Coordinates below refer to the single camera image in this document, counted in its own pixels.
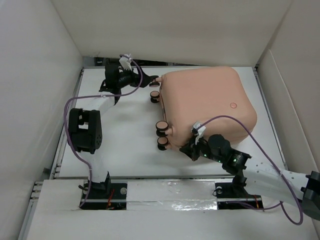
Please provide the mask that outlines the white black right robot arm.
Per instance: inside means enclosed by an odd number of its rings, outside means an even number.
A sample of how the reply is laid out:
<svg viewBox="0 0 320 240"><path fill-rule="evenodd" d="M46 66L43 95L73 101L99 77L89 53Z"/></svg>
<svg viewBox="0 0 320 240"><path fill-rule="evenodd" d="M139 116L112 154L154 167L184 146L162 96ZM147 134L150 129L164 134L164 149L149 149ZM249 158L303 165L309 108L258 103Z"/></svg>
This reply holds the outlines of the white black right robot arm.
<svg viewBox="0 0 320 240"><path fill-rule="evenodd" d="M297 173L257 160L232 148L220 134L209 139L193 136L180 152L193 161L204 157L221 163L233 178L231 191L237 197L246 193L273 198L297 207L308 217L320 219L320 174Z"/></svg>

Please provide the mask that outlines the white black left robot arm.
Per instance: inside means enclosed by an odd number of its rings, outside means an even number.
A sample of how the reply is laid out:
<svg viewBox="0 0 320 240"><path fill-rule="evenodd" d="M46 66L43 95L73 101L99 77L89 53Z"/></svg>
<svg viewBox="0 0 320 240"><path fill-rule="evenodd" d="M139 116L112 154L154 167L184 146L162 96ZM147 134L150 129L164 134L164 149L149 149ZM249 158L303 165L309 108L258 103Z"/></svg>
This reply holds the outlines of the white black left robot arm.
<svg viewBox="0 0 320 240"><path fill-rule="evenodd" d="M88 169L87 183L80 185L84 200L91 196L108 198L113 194L109 172L102 163L99 148L103 143L101 117L115 106L130 86L136 92L155 83L156 75L147 75L140 66L137 72L131 67L107 65L98 94L70 98L64 106L63 124L67 143L74 156Z"/></svg>

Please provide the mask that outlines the pink hard-shell suitcase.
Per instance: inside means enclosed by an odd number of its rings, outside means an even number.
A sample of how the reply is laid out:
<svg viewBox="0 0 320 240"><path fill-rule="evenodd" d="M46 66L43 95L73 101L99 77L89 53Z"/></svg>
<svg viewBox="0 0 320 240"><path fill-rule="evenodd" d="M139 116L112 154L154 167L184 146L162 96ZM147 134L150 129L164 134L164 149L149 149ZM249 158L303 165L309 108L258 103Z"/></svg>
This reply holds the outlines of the pink hard-shell suitcase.
<svg viewBox="0 0 320 240"><path fill-rule="evenodd" d="M208 139L220 134L231 143L243 141L257 124L257 113L239 74L229 66L203 67L168 72L154 79L153 103L160 103L163 120L156 135L179 149L193 136L192 129Z"/></svg>

